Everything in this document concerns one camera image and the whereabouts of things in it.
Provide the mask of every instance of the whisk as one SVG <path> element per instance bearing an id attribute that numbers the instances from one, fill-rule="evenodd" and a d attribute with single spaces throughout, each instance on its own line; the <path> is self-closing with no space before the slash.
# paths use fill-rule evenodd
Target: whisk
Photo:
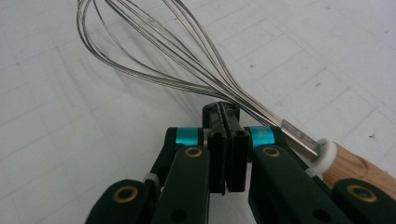
<path id="1" fill-rule="evenodd" d="M 138 32 L 140 37 L 144 37 L 142 39 L 148 41 L 140 45 L 141 47 L 150 47 L 151 51 L 154 49 L 158 53 L 157 57 L 164 57 L 168 62 L 181 67 L 185 72 L 196 77 L 198 83 L 159 71 L 148 62 L 144 62 L 136 56 L 137 53 L 129 51 L 127 44 L 110 29 L 106 15 L 96 0 L 78 0 L 79 36 L 86 48 L 100 61 L 133 77 L 182 91 L 220 98 L 238 105 L 261 124 L 280 127 L 288 137 L 291 147 L 307 159 L 314 161 L 318 157 L 319 144 L 316 141 L 271 112 L 241 88 L 203 26 L 180 0 L 163 0 L 163 4 L 166 10 L 171 12 L 170 15 L 173 15 L 173 21 L 178 21 L 178 26 L 184 29 L 188 39 L 181 38 L 180 33 L 171 32 L 169 26 L 172 26 L 173 21 L 167 22 L 168 26 L 165 26 L 165 23 L 156 20 L 131 0 L 105 0 L 105 2 L 133 31 Z M 124 55 L 124 59 L 128 60 L 128 65 L 123 65 L 120 60 L 106 54 L 106 48 L 95 41 L 87 22 L 88 14 L 92 9 L 103 24 L 112 45 Z"/>

